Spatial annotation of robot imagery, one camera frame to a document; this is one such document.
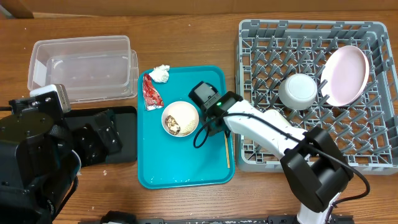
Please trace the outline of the white paper cup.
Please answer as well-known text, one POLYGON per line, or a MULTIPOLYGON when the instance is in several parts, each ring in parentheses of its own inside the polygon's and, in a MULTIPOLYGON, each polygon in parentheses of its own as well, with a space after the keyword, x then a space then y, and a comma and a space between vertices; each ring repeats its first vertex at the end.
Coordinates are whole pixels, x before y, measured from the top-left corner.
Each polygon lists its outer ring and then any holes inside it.
POLYGON ((264 112, 264 115, 270 123, 289 123, 277 110, 267 110, 264 112))

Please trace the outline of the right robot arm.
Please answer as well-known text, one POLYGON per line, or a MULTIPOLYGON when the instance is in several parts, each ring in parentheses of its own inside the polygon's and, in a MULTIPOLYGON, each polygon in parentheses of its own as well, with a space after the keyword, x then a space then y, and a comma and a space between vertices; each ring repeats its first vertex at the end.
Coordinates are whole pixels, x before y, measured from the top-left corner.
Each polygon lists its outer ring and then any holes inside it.
POLYGON ((224 131, 248 137, 278 158, 292 193, 300 201, 297 223, 329 223, 338 197, 353 178, 328 132, 293 127, 278 111, 262 112, 242 96, 221 95, 205 82, 188 94, 204 116, 206 135, 224 131))

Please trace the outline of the white round bowl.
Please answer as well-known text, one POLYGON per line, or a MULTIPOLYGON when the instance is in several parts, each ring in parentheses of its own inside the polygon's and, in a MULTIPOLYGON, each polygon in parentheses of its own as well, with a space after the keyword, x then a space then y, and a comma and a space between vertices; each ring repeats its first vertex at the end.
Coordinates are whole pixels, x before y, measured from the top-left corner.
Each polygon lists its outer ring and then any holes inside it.
POLYGON ((315 101, 317 84, 308 75, 298 73, 288 77, 279 87, 282 104, 292 110, 305 110, 315 101))

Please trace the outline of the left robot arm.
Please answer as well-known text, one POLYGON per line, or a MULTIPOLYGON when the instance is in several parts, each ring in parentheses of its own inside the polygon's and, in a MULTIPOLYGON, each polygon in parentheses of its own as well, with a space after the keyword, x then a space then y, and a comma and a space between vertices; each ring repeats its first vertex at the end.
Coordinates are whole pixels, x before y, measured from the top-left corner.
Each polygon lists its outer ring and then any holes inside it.
POLYGON ((80 169, 121 152, 112 112, 71 130, 53 97, 11 100, 9 110, 1 119, 1 223, 52 223, 80 169))

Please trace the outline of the wooden chopstick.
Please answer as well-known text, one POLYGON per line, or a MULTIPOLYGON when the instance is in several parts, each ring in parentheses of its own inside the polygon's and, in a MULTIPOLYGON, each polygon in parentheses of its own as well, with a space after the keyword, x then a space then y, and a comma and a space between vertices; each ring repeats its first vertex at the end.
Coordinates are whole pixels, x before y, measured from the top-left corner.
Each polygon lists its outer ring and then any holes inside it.
POLYGON ((230 169, 230 159, 229 159, 229 147, 228 147, 228 137, 226 134, 224 134, 224 142, 225 142, 225 150, 226 150, 226 163, 227 163, 227 168, 230 169))

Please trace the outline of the pink round plate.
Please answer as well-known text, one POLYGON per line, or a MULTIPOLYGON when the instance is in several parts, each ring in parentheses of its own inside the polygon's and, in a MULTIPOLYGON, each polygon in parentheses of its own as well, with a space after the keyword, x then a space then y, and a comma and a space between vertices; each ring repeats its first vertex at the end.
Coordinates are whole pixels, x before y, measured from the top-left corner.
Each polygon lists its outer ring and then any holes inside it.
POLYGON ((321 81, 323 96, 332 106, 344 106, 364 91, 370 73, 369 61, 358 47, 347 45, 335 51, 326 61, 321 81))

